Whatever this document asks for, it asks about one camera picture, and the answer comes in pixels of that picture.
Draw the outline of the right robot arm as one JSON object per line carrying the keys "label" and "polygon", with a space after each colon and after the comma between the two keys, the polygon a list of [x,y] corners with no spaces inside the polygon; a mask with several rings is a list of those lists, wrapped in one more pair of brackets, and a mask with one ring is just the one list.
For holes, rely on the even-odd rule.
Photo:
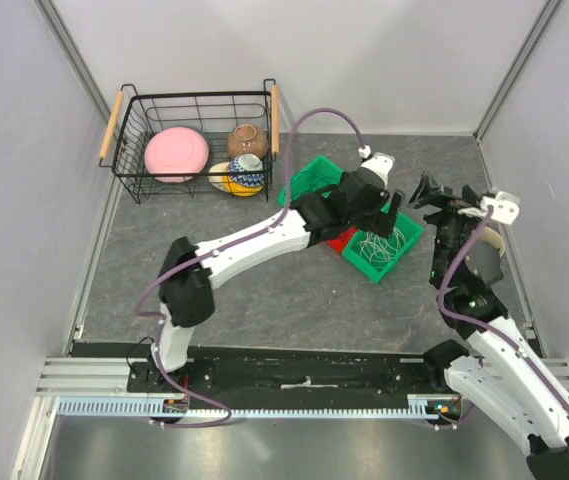
{"label": "right robot arm", "polygon": [[431,392],[451,389],[520,448],[536,479],[569,479],[569,390],[544,364],[492,286],[503,278],[505,244],[490,224],[510,225],[519,200],[503,191],[461,194],[423,173],[409,206],[433,207],[436,229],[429,282],[440,314],[467,342],[432,348],[422,368]]}

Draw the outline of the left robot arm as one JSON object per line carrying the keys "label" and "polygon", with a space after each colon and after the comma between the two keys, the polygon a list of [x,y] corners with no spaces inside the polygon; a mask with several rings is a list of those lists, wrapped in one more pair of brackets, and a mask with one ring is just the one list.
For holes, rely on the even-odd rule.
{"label": "left robot arm", "polygon": [[401,192],[389,191],[391,169],[389,158],[373,158],[344,172],[336,185],[298,197],[273,218],[200,244],[186,237],[175,241],[160,275],[160,312],[167,318],[153,347],[149,382],[162,393],[180,388],[195,327],[215,312],[214,290],[236,275],[351,228],[390,236],[403,200]]}

